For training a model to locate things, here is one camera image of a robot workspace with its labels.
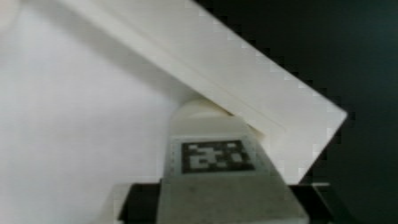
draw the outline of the dark background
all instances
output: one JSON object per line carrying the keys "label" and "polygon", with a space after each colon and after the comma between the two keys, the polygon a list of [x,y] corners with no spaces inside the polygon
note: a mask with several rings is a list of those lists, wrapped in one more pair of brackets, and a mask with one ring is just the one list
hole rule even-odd
{"label": "dark background", "polygon": [[305,181],[332,183],[362,223],[398,223],[398,1],[197,2],[348,111]]}

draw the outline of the qr code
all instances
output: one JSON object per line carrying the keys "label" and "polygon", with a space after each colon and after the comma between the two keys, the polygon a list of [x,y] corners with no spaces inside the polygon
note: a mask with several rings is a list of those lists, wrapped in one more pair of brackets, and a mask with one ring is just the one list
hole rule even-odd
{"label": "qr code", "polygon": [[241,141],[183,143],[183,173],[254,170]]}

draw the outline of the black base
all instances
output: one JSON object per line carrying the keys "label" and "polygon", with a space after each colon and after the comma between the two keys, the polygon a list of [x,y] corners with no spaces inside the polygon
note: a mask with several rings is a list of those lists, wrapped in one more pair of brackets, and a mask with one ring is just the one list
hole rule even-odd
{"label": "black base", "polygon": [[[124,224],[154,224],[158,212],[160,184],[133,184],[119,220]],[[311,224],[359,224],[344,208],[330,186],[289,186]]]}

